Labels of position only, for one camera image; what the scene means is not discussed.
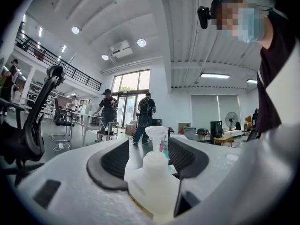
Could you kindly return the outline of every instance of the white plastic bottle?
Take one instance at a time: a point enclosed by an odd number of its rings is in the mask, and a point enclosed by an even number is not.
[[[125,177],[133,200],[159,224],[173,219],[180,183],[168,170],[168,159],[159,151],[160,141],[167,132],[168,128],[162,126],[146,128],[153,151],[144,157],[142,168]]]

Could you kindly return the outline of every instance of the electric fan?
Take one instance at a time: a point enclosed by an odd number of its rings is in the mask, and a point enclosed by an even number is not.
[[[229,112],[226,115],[225,123],[230,128],[230,135],[231,135],[231,128],[233,124],[235,125],[239,121],[238,115],[235,112]]]

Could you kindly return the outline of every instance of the face mask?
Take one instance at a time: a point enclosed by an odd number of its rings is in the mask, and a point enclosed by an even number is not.
[[[233,32],[222,30],[222,34],[232,36]],[[257,8],[238,9],[238,31],[239,41],[250,43],[262,39],[264,36],[264,16]]]

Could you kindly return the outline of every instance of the black railing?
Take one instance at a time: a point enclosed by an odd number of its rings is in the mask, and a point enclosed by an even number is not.
[[[89,86],[90,88],[98,91],[100,90],[102,83],[79,71],[75,67],[65,62],[63,59],[60,59],[57,55],[38,44],[26,34],[20,33],[15,39],[15,44],[49,66],[63,66],[66,69],[67,76]]]

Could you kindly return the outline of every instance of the fluorescent light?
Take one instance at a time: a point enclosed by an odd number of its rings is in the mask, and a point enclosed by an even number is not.
[[[257,80],[253,80],[253,79],[248,79],[247,82],[248,83],[255,83],[255,84],[257,84]]]
[[[104,59],[104,60],[108,60],[108,56],[107,55],[102,55],[102,58]]]
[[[79,33],[79,28],[78,27],[72,27],[72,32],[74,34],[78,34]]]
[[[146,41],[144,39],[139,39],[139,40],[137,40],[137,44],[140,47],[145,47],[147,43],[146,43]]]
[[[40,28],[39,28],[39,33],[38,33],[38,36],[39,36],[39,37],[42,37],[42,31],[43,31],[43,29],[42,29],[42,27],[40,27]]]
[[[62,53],[65,51],[66,47],[67,47],[66,45],[63,46],[63,48],[61,50]]]
[[[228,78],[229,75],[224,75],[224,74],[214,74],[214,73],[202,73],[200,77],[209,77],[209,78]]]

